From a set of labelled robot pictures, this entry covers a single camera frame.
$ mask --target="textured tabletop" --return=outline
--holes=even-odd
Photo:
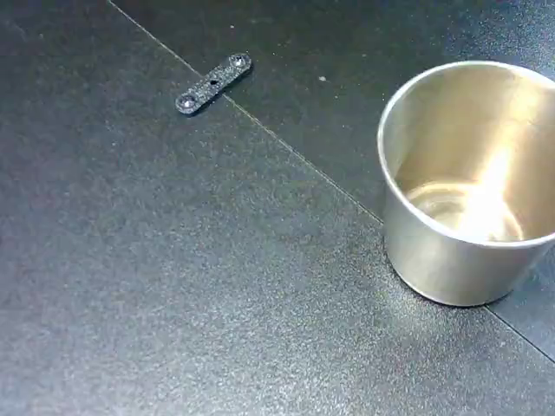
[[[0,414],[548,415],[555,367],[407,289],[361,205],[109,4],[0,6]]]
[[[230,96],[377,218],[375,130],[403,82],[472,59],[555,78],[554,0],[114,1],[203,74],[247,50],[256,71]],[[555,360],[553,299],[555,250],[490,308]]]

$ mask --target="cup rim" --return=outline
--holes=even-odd
[[[547,78],[546,76],[539,74],[535,71],[532,71],[528,68],[523,68],[518,65],[512,65],[509,63],[503,62],[496,62],[496,61],[459,61],[459,62],[450,62],[443,65],[439,65],[437,67],[433,67],[428,69],[413,78],[409,81],[405,82],[397,91],[393,94],[393,96],[389,99],[386,107],[382,111],[382,115],[380,117],[380,122],[378,124],[377,130],[377,147],[378,147],[378,157],[380,159],[380,167],[382,169],[383,175],[385,176],[386,183],[389,187],[389,190],[393,192],[395,197],[401,201],[401,203],[407,208],[413,215],[415,215],[420,221],[422,221],[427,227],[436,231],[446,237],[450,237],[454,240],[458,240],[464,243],[474,244],[477,246],[494,248],[494,249],[521,249],[521,248],[528,248],[539,246],[542,244],[549,243],[550,241],[555,239],[555,231],[550,234],[547,234],[542,237],[531,238],[522,241],[508,241],[508,242],[497,242],[497,241],[483,241],[483,240],[474,240],[472,238],[467,238],[462,236],[460,233],[451,230],[447,226],[441,224],[439,221],[431,218],[429,215],[424,213],[423,211],[419,210],[414,206],[408,199],[405,197],[399,186],[397,185],[396,181],[392,177],[391,173],[389,172],[389,167],[387,160],[385,159],[385,151],[383,146],[383,130],[385,124],[389,118],[389,115],[395,104],[403,98],[416,84],[418,84],[424,78],[429,77],[430,75],[436,74],[438,72],[444,71],[446,69],[455,68],[455,67],[465,67],[465,66],[484,66],[484,67],[496,67],[496,68],[503,68],[511,70],[513,73],[518,75],[522,75],[526,78],[533,79],[540,83],[545,84],[548,88],[552,88],[555,90],[555,81]]]

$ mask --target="cup bottom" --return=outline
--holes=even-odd
[[[473,241],[513,242],[526,238],[508,204],[488,186],[430,182],[406,195],[417,209]]]

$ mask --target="stainless steel cup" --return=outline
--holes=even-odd
[[[433,68],[389,101],[377,141],[388,256],[425,297],[499,299],[555,240],[555,82],[497,62]]]

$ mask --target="metal cup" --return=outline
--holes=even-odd
[[[555,241],[555,82],[498,62],[456,62],[407,82],[377,134],[385,243],[434,301],[509,293]]]

